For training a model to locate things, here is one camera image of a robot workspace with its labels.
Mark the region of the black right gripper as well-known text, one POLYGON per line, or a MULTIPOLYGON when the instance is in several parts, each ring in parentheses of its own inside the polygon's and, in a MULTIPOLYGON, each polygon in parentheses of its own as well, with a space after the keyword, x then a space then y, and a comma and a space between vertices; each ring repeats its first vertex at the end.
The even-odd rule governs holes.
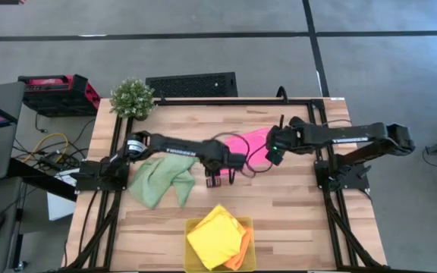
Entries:
POLYGON ((297 155, 307 153, 307 148, 298 136, 299 127, 305 122, 297 116, 290 119, 288 126, 283 127, 284 116, 280 118, 280 124, 273 126, 266 136, 266 159, 273 165, 280 165, 286 152, 297 155))

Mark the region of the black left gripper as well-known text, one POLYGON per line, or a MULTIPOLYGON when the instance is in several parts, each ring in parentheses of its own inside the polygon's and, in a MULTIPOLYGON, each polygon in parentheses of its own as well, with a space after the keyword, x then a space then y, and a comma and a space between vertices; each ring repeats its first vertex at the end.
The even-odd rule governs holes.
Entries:
POLYGON ((201 163, 205 167, 206 187, 216 188, 222 185, 222 169, 228 171, 228 182, 234 183, 236 171, 242 171, 247 156, 233 153, 227 145, 218 140, 204 140, 201 163))

